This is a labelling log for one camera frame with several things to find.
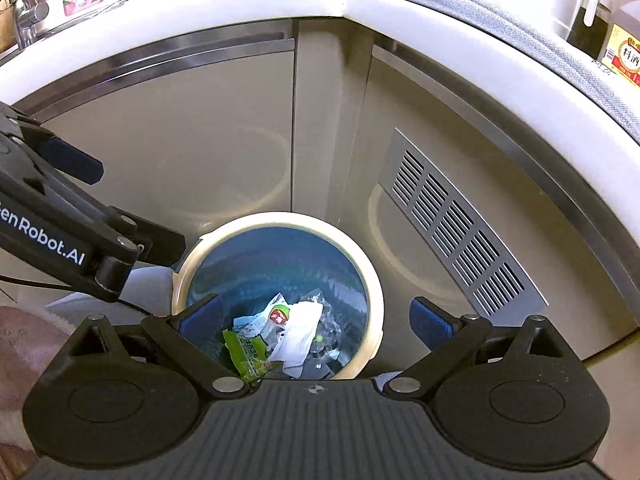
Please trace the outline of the green snack wrapper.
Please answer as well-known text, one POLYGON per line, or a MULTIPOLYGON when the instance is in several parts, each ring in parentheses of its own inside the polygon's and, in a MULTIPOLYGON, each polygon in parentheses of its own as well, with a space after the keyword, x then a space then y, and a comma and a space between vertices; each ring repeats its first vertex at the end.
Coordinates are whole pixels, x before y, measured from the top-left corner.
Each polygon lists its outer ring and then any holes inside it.
POLYGON ((260 335, 246 338, 233 330, 224 330, 222 338, 243 382, 254 382, 281 367, 280 362, 269 359, 277 338, 265 340, 260 335))

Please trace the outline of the white red-logo packet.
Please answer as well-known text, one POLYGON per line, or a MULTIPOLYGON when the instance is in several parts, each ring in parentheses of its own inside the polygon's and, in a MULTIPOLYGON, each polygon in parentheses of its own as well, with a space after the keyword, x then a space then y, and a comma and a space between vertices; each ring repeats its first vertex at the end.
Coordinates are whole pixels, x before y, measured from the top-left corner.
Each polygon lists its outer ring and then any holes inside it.
POLYGON ((245 339, 260 338, 272 350, 290 318, 291 307, 282 294, 274 296, 257 314, 235 318, 232 330, 245 339))

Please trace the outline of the white cloth rag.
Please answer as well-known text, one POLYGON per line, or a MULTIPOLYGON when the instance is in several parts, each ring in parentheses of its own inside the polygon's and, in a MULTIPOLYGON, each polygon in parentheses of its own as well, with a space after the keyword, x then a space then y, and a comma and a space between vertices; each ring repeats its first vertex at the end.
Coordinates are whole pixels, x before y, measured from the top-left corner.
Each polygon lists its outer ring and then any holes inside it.
POLYGON ((268 361, 281 364, 282 372, 298 379, 310 346, 317 333, 323 306, 315 301, 302 301, 290 307, 290 315, 268 361))

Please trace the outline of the clear plastic bottle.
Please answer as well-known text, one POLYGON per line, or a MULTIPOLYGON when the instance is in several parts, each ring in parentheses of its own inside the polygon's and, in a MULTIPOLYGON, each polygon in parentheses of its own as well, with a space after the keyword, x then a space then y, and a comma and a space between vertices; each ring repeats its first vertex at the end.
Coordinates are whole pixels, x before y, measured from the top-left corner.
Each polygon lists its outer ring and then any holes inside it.
POLYGON ((342 329, 334 318, 331 305, 324 299, 322 291, 318 288, 308 292, 304 300, 322 305, 322 312, 316 334, 311 341, 307 360, 322 364, 337 361, 341 353, 342 329))

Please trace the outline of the cream rimmed trash bin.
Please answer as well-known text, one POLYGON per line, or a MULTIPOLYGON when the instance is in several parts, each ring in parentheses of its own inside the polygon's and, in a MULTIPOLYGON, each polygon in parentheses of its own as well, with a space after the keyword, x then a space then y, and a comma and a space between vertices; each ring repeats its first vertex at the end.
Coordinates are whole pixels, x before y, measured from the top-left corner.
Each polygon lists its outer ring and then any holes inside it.
MULTIPOLYGON (((382 286, 363 250, 322 220, 292 212, 261 212, 202 235, 172 276, 170 313, 218 295, 224 320, 221 326, 206 330, 201 348, 240 377, 222 332, 232 330, 235 318, 260 312, 277 294, 292 307, 308 301, 304 297, 317 288, 342 329, 341 353, 328 364, 306 359, 298 379, 354 379, 375 357, 382 341, 382 286)), ((294 378, 280 367, 254 382, 263 379, 294 378)))

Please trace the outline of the silver cabinet vent grille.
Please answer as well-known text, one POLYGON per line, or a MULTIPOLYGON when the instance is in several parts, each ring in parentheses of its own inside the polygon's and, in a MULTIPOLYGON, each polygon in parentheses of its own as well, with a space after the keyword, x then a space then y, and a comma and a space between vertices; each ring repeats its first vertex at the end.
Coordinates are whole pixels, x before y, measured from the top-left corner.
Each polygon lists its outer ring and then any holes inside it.
POLYGON ((400 130, 392 134, 380 185, 476 313, 496 325, 516 325, 548 306, 488 222, 400 130))

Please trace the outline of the stainless steel sink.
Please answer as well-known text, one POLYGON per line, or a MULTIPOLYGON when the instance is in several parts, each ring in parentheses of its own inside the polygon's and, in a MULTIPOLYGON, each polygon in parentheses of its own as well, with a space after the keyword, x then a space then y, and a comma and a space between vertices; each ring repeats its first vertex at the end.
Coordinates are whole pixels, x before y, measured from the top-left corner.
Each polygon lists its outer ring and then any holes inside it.
MULTIPOLYGON (((112 3, 107 4, 106 6, 100 6, 99 9, 76 15, 74 18, 69 18, 68 20, 62 21, 62 23, 60 24, 40 29, 38 30, 38 32, 36 32, 36 40, 45 40, 49 37, 59 34, 60 32, 64 32, 64 30, 66 29, 91 20, 92 18, 96 18, 101 14, 118 9, 121 6, 124 6, 128 1, 129 0, 116 0, 112 3)), ((17 55, 19 55, 21 52, 22 50, 17 46, 6 49, 1 53, 1 64, 6 64, 7 62, 11 61, 12 58, 16 58, 17 55)))

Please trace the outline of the large cooking wine jug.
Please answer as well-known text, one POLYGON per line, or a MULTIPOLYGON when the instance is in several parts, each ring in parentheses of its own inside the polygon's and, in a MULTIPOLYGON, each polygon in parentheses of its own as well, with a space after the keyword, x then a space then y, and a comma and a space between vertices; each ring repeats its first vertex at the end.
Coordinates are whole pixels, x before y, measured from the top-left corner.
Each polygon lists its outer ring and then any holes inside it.
POLYGON ((600 62, 622 75, 635 87, 639 85, 640 1, 625 3, 610 19, 608 36, 600 54, 600 62))

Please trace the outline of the dark soy sauce bottle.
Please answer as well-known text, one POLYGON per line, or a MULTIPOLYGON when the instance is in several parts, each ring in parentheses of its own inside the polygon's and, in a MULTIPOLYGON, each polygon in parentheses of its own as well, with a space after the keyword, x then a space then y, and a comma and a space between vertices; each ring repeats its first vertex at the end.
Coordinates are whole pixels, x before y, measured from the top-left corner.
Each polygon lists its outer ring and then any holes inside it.
POLYGON ((608 34, 612 14, 612 0, 582 0, 567 42, 597 58, 608 34))

